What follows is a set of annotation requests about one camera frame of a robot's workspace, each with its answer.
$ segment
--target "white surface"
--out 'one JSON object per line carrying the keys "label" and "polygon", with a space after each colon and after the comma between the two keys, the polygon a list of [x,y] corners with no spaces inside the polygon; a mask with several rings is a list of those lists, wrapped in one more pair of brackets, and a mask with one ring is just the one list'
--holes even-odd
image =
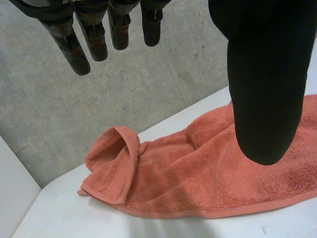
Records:
{"label": "white surface", "polygon": [[[317,93],[317,48],[311,60],[306,94]],[[154,140],[185,128],[203,113],[229,103],[228,88],[142,132]],[[317,237],[317,198],[262,213],[222,219],[168,220],[132,217],[89,197],[78,196],[89,174],[84,165],[45,187],[13,238],[312,238]]]}
{"label": "white surface", "polygon": [[0,164],[0,237],[9,238],[41,189],[1,136]]}

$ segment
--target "towel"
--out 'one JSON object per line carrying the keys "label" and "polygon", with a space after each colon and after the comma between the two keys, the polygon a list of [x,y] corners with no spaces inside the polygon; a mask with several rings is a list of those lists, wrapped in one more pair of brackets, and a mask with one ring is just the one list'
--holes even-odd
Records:
{"label": "towel", "polygon": [[317,95],[306,96],[295,138],[276,164],[244,156],[233,108],[208,112],[186,129],[140,144],[115,126],[86,158],[79,194],[146,218],[219,218],[289,206],[317,196]]}

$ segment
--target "gray floor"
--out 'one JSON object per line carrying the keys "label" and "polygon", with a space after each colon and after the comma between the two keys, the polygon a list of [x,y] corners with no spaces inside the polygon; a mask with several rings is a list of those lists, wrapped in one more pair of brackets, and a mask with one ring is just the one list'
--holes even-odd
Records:
{"label": "gray floor", "polygon": [[131,14],[130,45],[72,72],[40,23],[0,0],[0,135],[43,187],[82,164],[112,125],[141,132],[225,87],[227,40],[213,25],[207,0],[173,0],[164,9],[158,46],[143,42],[141,13]]}

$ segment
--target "robotic hand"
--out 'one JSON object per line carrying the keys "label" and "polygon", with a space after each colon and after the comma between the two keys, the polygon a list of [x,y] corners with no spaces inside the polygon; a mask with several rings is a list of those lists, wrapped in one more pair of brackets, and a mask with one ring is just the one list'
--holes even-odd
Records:
{"label": "robotic hand", "polygon": [[[65,58],[78,75],[90,72],[90,65],[73,30],[73,13],[81,26],[90,54],[95,61],[107,58],[102,19],[108,11],[110,33],[115,49],[129,44],[129,13],[140,0],[10,0],[27,16],[38,19],[49,31]],[[160,39],[162,9],[170,0],[142,0],[144,40],[155,46]]]}
{"label": "robotic hand", "polygon": [[[94,60],[107,58],[102,18],[108,10],[117,50],[128,46],[129,12],[139,0],[10,0],[50,32],[73,70],[90,66],[72,28],[80,23]],[[145,43],[158,44],[162,9],[170,0],[141,0]],[[211,18],[229,40],[227,70],[235,130],[242,152],[271,165],[290,146],[303,106],[317,28],[316,0],[209,0]]]}

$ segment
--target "black robotic finger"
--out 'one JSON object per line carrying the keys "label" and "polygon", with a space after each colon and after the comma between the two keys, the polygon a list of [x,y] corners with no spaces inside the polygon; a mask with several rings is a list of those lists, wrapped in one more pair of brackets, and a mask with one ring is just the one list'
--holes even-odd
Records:
{"label": "black robotic finger", "polygon": [[108,57],[105,29],[102,23],[107,6],[107,0],[76,2],[76,17],[95,61],[103,61]]}
{"label": "black robotic finger", "polygon": [[162,9],[169,2],[170,0],[141,0],[143,35],[147,46],[156,46],[159,43]]}
{"label": "black robotic finger", "polygon": [[239,146],[249,159],[274,164],[301,119],[317,3],[244,0],[233,7],[232,1],[210,0],[210,12],[229,39],[227,70]]}
{"label": "black robotic finger", "polygon": [[73,25],[73,17],[58,22],[40,21],[64,54],[75,73],[85,75],[90,72],[90,65],[78,42]]}
{"label": "black robotic finger", "polygon": [[113,46],[116,50],[124,50],[129,45],[129,13],[139,0],[110,0],[108,18]]}

